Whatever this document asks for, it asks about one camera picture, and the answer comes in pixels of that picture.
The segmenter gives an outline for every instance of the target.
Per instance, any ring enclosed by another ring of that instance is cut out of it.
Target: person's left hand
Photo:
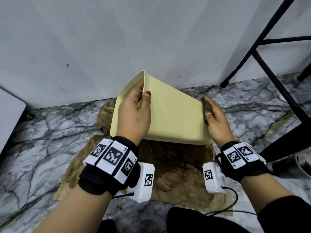
[[[144,80],[140,81],[119,105],[116,136],[125,137],[135,145],[138,145],[145,137],[151,122],[151,93],[146,91],[142,95],[141,90],[143,87]]]

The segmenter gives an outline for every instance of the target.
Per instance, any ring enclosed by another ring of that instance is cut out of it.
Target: white cabinet
[[[0,152],[9,139],[26,104],[0,89]]]

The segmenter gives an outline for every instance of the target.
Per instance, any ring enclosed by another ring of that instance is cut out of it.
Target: pale yellow container
[[[213,142],[203,120],[201,101],[149,76],[144,70],[119,93],[111,123],[111,136],[117,133],[120,103],[143,78],[143,92],[151,92],[151,125],[144,139],[196,145]]]

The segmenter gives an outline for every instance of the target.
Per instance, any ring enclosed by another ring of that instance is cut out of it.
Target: fingernail
[[[145,95],[148,96],[148,97],[150,97],[150,96],[151,96],[151,93],[150,93],[149,91],[146,91],[146,92],[145,92]]]

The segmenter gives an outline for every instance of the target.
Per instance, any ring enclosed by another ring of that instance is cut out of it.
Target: marble floor
[[[283,75],[279,79],[311,116],[311,77],[299,82],[296,76]],[[259,152],[300,124],[268,78],[232,83],[225,89],[214,85],[182,91],[197,99],[205,95],[213,98],[225,109],[235,137],[252,144]],[[101,134],[95,122],[100,107],[107,101],[35,110],[32,121],[16,127],[13,145],[0,167],[0,231],[31,232],[57,205],[58,201],[52,198],[69,163],[88,139]],[[278,180],[311,203],[309,180]],[[234,209],[253,212],[240,184],[230,179],[227,182],[239,195]],[[115,199],[105,218],[114,219],[121,232],[165,232],[165,218],[171,207],[156,201],[138,204]],[[235,212],[224,217],[252,233],[263,232],[256,216]]]

